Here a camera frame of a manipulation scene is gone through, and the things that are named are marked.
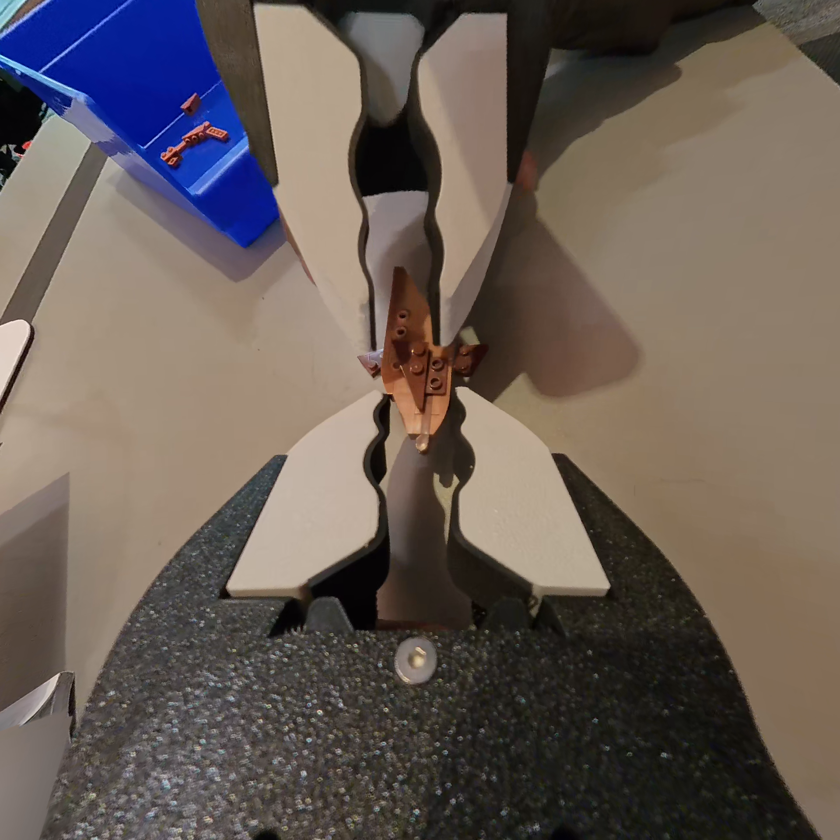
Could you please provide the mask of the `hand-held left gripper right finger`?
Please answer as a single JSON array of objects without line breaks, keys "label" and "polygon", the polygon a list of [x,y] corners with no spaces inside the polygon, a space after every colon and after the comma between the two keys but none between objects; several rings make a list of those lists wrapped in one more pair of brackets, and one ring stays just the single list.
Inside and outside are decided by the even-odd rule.
[{"label": "hand-held left gripper right finger", "polygon": [[544,442],[468,387],[454,393],[449,572],[490,612],[536,615],[547,596],[601,597],[611,584]]}]

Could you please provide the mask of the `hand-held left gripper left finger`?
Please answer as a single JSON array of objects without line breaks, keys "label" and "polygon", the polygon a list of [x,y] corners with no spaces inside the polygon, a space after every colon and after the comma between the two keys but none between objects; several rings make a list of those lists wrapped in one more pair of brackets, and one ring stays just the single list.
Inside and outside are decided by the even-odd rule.
[{"label": "hand-held left gripper left finger", "polygon": [[389,398],[367,394],[287,455],[226,583],[234,598],[335,597],[348,617],[376,617],[389,571],[381,482]]}]

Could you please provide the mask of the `grey instruction booklet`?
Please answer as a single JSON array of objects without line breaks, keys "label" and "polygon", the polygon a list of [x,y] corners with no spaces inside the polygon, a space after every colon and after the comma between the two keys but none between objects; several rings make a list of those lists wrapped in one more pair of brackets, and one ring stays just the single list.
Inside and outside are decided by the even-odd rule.
[{"label": "grey instruction booklet", "polygon": [[67,668],[70,477],[2,513],[1,838],[39,838],[76,726]]}]

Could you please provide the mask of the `orange toy brick model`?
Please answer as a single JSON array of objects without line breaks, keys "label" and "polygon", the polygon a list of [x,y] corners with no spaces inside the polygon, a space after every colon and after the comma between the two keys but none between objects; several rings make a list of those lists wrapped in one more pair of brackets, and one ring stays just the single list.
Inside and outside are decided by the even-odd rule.
[{"label": "orange toy brick model", "polygon": [[453,391],[453,360],[460,340],[433,342],[429,304],[403,267],[393,271],[380,377],[393,399],[406,434],[425,454],[442,426]]}]

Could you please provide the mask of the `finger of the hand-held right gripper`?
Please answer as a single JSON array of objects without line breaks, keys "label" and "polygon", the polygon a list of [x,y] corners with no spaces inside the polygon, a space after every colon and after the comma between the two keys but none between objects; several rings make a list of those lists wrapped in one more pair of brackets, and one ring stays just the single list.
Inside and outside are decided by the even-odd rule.
[{"label": "finger of the hand-held right gripper", "polygon": [[254,18],[276,156],[274,195],[287,235],[352,346],[372,350],[368,220],[354,163],[367,116],[360,59],[304,5],[255,3]]},{"label": "finger of the hand-held right gripper", "polygon": [[434,312],[441,344],[465,324],[487,275],[506,214],[508,16],[462,14],[415,69],[421,128],[430,134],[430,222],[439,262]]}]

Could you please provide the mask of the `blue storage bin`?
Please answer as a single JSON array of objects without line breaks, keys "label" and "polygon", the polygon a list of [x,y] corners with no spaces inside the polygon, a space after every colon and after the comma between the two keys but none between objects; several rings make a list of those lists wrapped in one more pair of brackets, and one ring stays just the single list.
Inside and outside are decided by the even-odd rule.
[{"label": "blue storage bin", "polygon": [[132,178],[237,245],[279,219],[195,2],[43,2],[3,31],[1,61]]}]

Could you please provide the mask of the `light grey desk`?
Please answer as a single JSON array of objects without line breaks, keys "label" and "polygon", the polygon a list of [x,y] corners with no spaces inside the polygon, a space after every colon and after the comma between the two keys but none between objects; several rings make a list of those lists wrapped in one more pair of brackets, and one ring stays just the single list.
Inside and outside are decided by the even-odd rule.
[{"label": "light grey desk", "polygon": [[[751,9],[546,80],[474,324],[476,389],[567,454],[706,609],[838,838],[838,86]],[[2,511],[58,494],[12,698],[83,706],[164,564],[375,387],[281,229],[243,250],[101,165],[3,414]]]}]

